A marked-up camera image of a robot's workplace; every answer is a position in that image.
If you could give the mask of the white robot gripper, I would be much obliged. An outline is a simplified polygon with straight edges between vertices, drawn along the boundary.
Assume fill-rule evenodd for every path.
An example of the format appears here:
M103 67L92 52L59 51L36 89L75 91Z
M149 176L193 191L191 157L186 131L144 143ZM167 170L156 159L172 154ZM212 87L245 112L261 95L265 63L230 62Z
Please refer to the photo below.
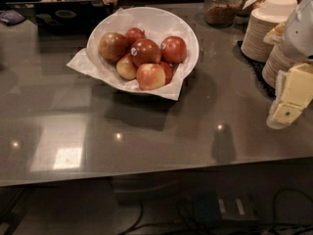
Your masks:
M267 125L283 129L292 125L313 100L313 0L301 0L287 22L278 23L263 38L275 45L283 40L283 53L297 65L288 71L279 71L274 100Z

